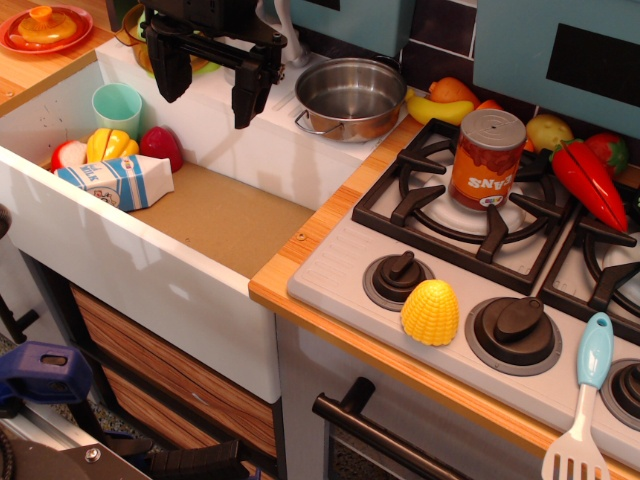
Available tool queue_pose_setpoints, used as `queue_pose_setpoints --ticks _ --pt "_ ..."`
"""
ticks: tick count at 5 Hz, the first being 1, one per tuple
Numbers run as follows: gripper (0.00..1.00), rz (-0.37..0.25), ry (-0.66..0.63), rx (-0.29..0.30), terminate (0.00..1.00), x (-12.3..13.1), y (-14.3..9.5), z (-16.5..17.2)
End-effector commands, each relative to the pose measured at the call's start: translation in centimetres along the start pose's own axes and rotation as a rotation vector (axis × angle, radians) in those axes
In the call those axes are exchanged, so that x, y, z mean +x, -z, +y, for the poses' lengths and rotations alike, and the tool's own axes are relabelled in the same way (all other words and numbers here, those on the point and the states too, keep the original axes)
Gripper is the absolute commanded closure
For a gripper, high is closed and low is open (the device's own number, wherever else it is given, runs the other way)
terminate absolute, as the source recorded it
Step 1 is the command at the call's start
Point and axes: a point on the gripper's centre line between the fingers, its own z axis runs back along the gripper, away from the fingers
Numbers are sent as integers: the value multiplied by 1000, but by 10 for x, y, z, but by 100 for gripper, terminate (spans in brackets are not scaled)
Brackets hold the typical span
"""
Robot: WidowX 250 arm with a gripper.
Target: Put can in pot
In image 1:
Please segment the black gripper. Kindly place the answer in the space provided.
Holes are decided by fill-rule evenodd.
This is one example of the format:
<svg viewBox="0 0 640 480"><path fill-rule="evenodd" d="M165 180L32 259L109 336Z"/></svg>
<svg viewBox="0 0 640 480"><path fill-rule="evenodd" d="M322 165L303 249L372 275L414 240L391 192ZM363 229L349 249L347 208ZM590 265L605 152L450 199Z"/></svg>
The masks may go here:
<svg viewBox="0 0 640 480"><path fill-rule="evenodd" d="M191 59L182 45L198 41L217 44L217 38L253 43L243 52L235 70L232 110L236 129L247 128L263 112L271 87L283 77L284 34L257 15L257 1L192 0L140 1L144 6L149 60L160 95L169 103L180 98L192 83Z"/></svg>

